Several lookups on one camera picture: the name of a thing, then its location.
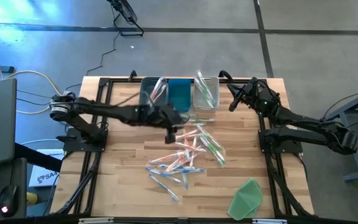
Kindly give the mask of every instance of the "blue plastic piece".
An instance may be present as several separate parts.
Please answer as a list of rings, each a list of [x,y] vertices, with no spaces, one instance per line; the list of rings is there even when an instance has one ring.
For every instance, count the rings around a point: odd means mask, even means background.
[[[179,112],[187,112],[191,107],[191,80],[172,78],[168,81],[168,102]]]

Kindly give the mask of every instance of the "gray floor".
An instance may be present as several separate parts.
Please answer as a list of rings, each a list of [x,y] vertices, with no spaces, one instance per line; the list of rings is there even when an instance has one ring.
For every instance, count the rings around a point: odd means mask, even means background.
[[[258,27],[251,0],[129,2],[144,27]],[[260,6],[266,29],[358,30],[358,1],[260,0]],[[111,27],[111,20],[110,8],[102,0],[0,0],[3,23]],[[115,35],[0,30],[0,64],[47,74],[62,91],[80,83],[86,71],[99,64],[100,55],[112,49]],[[294,112],[321,117],[335,101],[358,92],[358,35],[267,35],[267,44],[274,77],[284,78]],[[143,38],[119,37],[116,48],[104,57],[103,68],[89,75],[129,75],[136,70],[145,76],[189,76],[197,69],[217,75],[225,69],[234,77],[266,77],[259,34],[154,32]],[[17,79],[20,90],[54,94],[41,77],[21,75]],[[22,93],[19,97],[45,100]],[[42,109],[23,102],[18,102],[18,108]],[[17,114],[16,142],[49,139],[63,133],[63,126],[52,121],[48,113]],[[42,149],[62,145],[45,142],[29,146]],[[343,175],[356,171],[353,157],[307,144],[304,150],[316,214],[358,220],[358,181],[345,184],[342,180]],[[48,194],[48,189],[36,191]],[[44,208],[45,203],[30,207],[28,214],[41,215]]]

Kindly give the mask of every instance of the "wooden tabletop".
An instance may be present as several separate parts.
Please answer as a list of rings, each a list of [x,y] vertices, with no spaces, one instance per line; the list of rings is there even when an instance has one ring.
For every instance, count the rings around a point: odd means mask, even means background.
[[[99,79],[100,77],[84,77],[80,96],[95,100]],[[289,107],[283,79],[268,78],[267,81],[270,88],[280,93],[282,105]],[[118,103],[137,93],[139,87],[139,83],[115,83],[110,104]],[[226,84],[221,84],[220,107],[217,112],[197,113],[199,118],[216,119],[205,129],[223,145],[226,151],[226,165],[220,167],[209,153],[197,157],[195,167],[204,167],[206,172],[188,174],[188,190],[185,190],[183,184],[176,184],[157,176],[176,193],[179,197],[178,202],[157,185],[145,170],[149,160],[172,154],[180,149],[173,144],[164,144],[166,131],[131,127],[116,119],[108,119],[108,143],[101,157],[92,216],[227,218],[227,210],[235,191],[253,178],[262,187],[263,193],[263,202],[255,217],[274,217],[265,157],[260,152],[257,139],[258,117],[254,110],[248,109],[245,105],[239,105],[235,112],[229,112],[232,100]],[[138,102],[139,99],[134,98],[128,104]],[[83,117],[88,122],[91,121],[91,115]],[[74,152],[63,161],[51,212],[61,208],[78,185],[83,157],[83,152]],[[283,154],[282,159],[288,188],[302,206],[313,213],[301,162],[292,154]],[[82,207],[86,203],[88,187],[85,192]],[[282,193],[280,190],[277,192],[283,210]]]

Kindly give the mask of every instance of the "white cable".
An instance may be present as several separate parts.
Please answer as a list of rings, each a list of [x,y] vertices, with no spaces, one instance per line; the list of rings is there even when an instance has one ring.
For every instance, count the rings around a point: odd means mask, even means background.
[[[34,142],[43,142],[43,141],[59,141],[59,140],[57,140],[57,139],[40,139],[40,140],[23,142],[23,143],[21,143],[21,145],[24,146],[25,144],[30,144],[30,143],[34,143]]]
[[[15,75],[21,74],[21,73],[34,73],[34,74],[38,74],[43,76],[44,78],[46,78],[48,80],[48,82],[52,85],[53,89],[55,89],[56,93],[59,95],[62,95],[59,90],[56,88],[55,84],[53,84],[53,82],[51,81],[51,79],[49,79],[48,76],[44,75],[43,73],[37,72],[37,71],[32,71],[32,70],[24,70],[24,71],[19,71],[19,72],[15,72],[12,75],[9,75],[8,77],[4,78],[4,75],[2,74],[1,68],[0,68],[0,75],[1,75],[1,79],[7,79],[7,78],[12,78]],[[39,113],[43,113],[45,111],[47,111],[49,109],[49,107],[46,107],[45,109],[41,110],[41,111],[35,111],[35,112],[26,112],[26,111],[19,111],[17,110],[18,113],[23,113],[23,114],[39,114]]]

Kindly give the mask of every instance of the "transparent bin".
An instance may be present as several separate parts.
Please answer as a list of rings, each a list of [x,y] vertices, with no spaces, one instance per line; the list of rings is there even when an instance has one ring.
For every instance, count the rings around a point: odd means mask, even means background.
[[[157,84],[157,81],[160,77],[145,77],[140,82],[140,96],[139,96],[139,104],[145,105],[149,101],[147,98],[147,95],[142,93],[142,91],[146,91],[147,94],[150,94],[153,92],[155,84]],[[161,96],[157,99],[155,102],[156,105],[164,105],[168,101],[168,93],[167,89],[164,90],[164,92],[161,94]]]
[[[203,78],[209,90],[211,91],[212,97],[216,100],[214,107],[206,102],[203,93],[194,84],[193,94],[193,109],[196,112],[214,113],[219,108],[219,78],[216,77],[204,77]]]

